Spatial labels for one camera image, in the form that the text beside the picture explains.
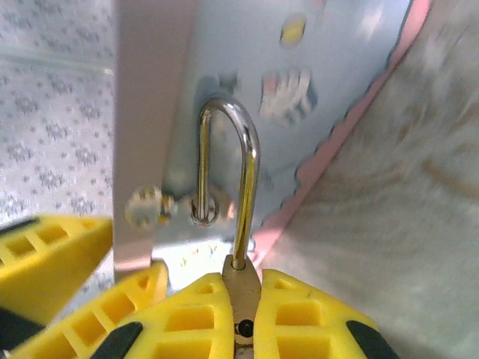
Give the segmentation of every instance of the yellow plastic part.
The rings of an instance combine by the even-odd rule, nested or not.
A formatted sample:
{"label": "yellow plastic part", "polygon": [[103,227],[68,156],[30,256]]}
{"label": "yellow plastic part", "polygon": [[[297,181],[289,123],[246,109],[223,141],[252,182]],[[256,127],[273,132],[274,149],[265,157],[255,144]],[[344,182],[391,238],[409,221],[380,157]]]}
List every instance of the yellow plastic part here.
{"label": "yellow plastic part", "polygon": [[16,348],[10,359],[89,358],[119,322],[163,300],[167,282],[164,263],[132,274]]}
{"label": "yellow plastic part", "polygon": [[141,322],[144,329],[125,359],[231,359],[234,355],[233,310],[219,273],[206,274],[120,325],[129,322]]}
{"label": "yellow plastic part", "polygon": [[374,322],[279,271],[263,271],[254,321],[254,359],[367,359],[346,322]]}
{"label": "yellow plastic part", "polygon": [[46,325],[111,246],[109,218],[45,216],[0,236],[0,307]]}

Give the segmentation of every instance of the black dot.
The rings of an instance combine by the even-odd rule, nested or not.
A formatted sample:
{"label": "black dot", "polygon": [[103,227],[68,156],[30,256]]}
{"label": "black dot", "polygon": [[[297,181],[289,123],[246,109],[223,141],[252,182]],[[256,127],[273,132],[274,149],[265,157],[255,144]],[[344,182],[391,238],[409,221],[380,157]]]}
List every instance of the black dot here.
{"label": "black dot", "polygon": [[242,320],[241,323],[238,324],[238,333],[245,338],[251,338],[253,336],[253,326],[254,323],[251,320]]}

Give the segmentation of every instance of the hole in yellow plastic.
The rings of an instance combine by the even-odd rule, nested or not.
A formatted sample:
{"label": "hole in yellow plastic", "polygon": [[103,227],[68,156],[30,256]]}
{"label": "hole in yellow plastic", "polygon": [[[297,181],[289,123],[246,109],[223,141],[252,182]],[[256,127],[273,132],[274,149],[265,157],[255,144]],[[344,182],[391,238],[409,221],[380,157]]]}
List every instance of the hole in yellow plastic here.
{"label": "hole in yellow plastic", "polygon": [[329,359],[330,342],[327,338],[279,337],[280,359]]}
{"label": "hole in yellow plastic", "polygon": [[143,290],[146,290],[147,287],[148,287],[148,283],[150,282],[150,276],[149,275],[145,275],[144,277],[141,277],[139,280],[138,280],[138,285],[140,286],[140,288],[142,288]]}
{"label": "hole in yellow plastic", "polygon": [[210,350],[211,342],[209,340],[160,343],[149,359],[208,359]]}
{"label": "hole in yellow plastic", "polygon": [[85,227],[87,230],[91,228],[95,228],[97,226],[96,221],[89,221],[89,220],[84,220],[82,221],[83,227]]}
{"label": "hole in yellow plastic", "polygon": [[165,331],[193,331],[214,327],[215,313],[212,307],[183,307],[170,315]]}
{"label": "hole in yellow plastic", "polygon": [[63,334],[43,344],[35,353],[35,359],[74,359],[75,351]]}
{"label": "hole in yellow plastic", "polygon": [[321,325],[321,307],[315,302],[283,304],[276,313],[276,325]]}
{"label": "hole in yellow plastic", "polygon": [[275,283],[275,288],[276,289],[292,289],[293,286],[285,280],[278,279]]}
{"label": "hole in yellow plastic", "polygon": [[117,324],[126,316],[133,313],[135,305],[124,293],[121,293],[106,302],[102,306],[102,309],[110,320]]}
{"label": "hole in yellow plastic", "polygon": [[31,245],[26,237],[15,238],[6,246],[17,257],[25,256],[26,254],[35,252],[34,246]]}
{"label": "hole in yellow plastic", "polygon": [[57,242],[60,239],[68,237],[67,232],[60,226],[53,226],[49,228],[43,228],[42,230],[37,231],[37,235],[42,241],[50,245],[54,242]]}
{"label": "hole in yellow plastic", "polygon": [[199,290],[200,294],[213,294],[214,292],[215,289],[213,288],[213,285],[211,283],[207,284]]}
{"label": "hole in yellow plastic", "polygon": [[79,337],[82,338],[86,346],[90,346],[106,334],[105,328],[93,313],[89,313],[83,319],[79,320],[73,326],[73,329]]}

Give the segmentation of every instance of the sticker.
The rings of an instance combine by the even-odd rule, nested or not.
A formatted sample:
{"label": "sticker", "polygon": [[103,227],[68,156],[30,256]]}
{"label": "sticker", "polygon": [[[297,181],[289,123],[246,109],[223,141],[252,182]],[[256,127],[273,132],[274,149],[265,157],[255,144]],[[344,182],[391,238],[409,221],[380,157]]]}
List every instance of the sticker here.
{"label": "sticker", "polygon": [[295,15],[286,20],[281,29],[280,42],[282,46],[294,47],[298,45],[305,36],[306,17]]}
{"label": "sticker", "polygon": [[291,69],[263,77],[260,116],[289,125],[304,120],[317,105],[310,70]]}

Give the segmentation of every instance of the pink trim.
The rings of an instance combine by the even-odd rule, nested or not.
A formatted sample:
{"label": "pink trim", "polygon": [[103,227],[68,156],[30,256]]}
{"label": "pink trim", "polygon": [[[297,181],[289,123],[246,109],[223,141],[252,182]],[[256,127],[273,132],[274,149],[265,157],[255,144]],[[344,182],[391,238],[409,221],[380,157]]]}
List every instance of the pink trim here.
{"label": "pink trim", "polygon": [[313,157],[307,160],[301,168],[298,169],[297,177],[301,185],[296,195],[284,203],[283,207],[278,212],[265,221],[263,228],[255,233],[254,239],[256,240],[257,248],[251,258],[255,267],[260,265],[264,257],[271,250],[272,246],[287,226],[289,220],[301,206],[301,203],[306,198],[308,192],[313,188],[315,182],[328,167],[332,158],[346,140],[346,137],[350,134],[361,116],[366,112],[369,105],[373,102],[374,97],[378,94],[385,81],[391,75],[391,72],[414,42],[426,20],[427,13],[430,9],[430,3],[431,0],[414,0],[406,19],[406,23],[404,24],[400,42],[391,56],[391,63],[388,69],[373,83],[369,92],[363,100],[361,100],[358,105],[349,112],[344,122],[335,127],[331,138]]}

